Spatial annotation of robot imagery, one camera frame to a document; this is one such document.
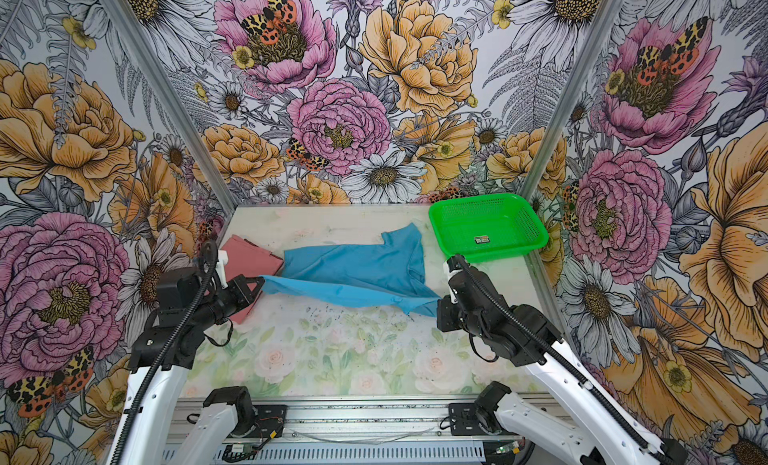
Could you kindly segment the blue t shirt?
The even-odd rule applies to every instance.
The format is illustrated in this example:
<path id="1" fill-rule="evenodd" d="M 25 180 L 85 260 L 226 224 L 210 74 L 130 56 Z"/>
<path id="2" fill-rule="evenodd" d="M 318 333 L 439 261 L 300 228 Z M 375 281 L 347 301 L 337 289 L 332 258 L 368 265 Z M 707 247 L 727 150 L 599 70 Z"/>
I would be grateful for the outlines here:
<path id="1" fill-rule="evenodd" d="M 382 240 L 288 250 L 281 274 L 266 276 L 262 291 L 348 308 L 394 306 L 434 317 L 439 297 L 426 285 L 420 231 L 410 224 L 384 233 Z"/>

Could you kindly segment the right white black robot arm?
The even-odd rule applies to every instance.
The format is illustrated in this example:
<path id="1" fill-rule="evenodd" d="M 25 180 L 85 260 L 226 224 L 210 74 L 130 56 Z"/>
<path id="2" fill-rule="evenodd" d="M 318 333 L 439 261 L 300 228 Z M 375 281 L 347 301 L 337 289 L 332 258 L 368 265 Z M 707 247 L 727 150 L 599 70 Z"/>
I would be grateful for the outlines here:
<path id="1" fill-rule="evenodd" d="M 475 420 L 491 435 L 519 434 L 566 464 L 683 464 L 688 452 L 660 438 L 621 408 L 587 375 L 569 345 L 535 308 L 500 311 L 483 300 L 467 306 L 446 296 L 438 303 L 437 327 L 482 338 L 500 358 L 537 378 L 568 413 L 566 423 L 494 381 L 475 399 Z"/>

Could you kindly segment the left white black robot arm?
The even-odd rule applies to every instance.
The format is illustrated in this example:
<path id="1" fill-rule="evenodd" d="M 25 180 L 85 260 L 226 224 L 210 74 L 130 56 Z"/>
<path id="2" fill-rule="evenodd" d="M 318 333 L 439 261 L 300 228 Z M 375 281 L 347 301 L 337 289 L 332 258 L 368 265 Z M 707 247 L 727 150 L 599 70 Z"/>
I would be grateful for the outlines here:
<path id="1" fill-rule="evenodd" d="M 124 411 L 107 461 L 157 464 L 162 458 L 173 413 L 206 332 L 251 306 L 264 280 L 238 275 L 221 283 L 215 270 L 193 267 L 163 274 L 156 286 L 157 316 L 134 342 Z M 244 386 L 210 392 L 192 432 L 173 461 L 206 464 L 223 441 L 256 425 L 256 412 Z"/>

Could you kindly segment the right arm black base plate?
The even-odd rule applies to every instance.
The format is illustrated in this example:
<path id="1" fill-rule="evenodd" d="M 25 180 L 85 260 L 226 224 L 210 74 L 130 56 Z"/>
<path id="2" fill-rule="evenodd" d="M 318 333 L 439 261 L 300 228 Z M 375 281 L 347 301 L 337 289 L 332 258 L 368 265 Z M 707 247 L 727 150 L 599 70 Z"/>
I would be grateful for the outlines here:
<path id="1" fill-rule="evenodd" d="M 452 436 L 494 436 L 502 431 L 495 415 L 475 403 L 450 403 L 448 420 Z"/>

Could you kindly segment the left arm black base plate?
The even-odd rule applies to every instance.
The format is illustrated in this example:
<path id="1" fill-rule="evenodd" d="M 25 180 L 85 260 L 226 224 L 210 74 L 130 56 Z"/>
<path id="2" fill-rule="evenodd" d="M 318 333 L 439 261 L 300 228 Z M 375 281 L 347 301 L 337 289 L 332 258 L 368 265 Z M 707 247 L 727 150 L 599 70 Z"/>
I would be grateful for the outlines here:
<path id="1" fill-rule="evenodd" d="M 287 411 L 288 407 L 282 404 L 254 405 L 254 420 L 243 438 L 264 440 L 282 437 Z"/>

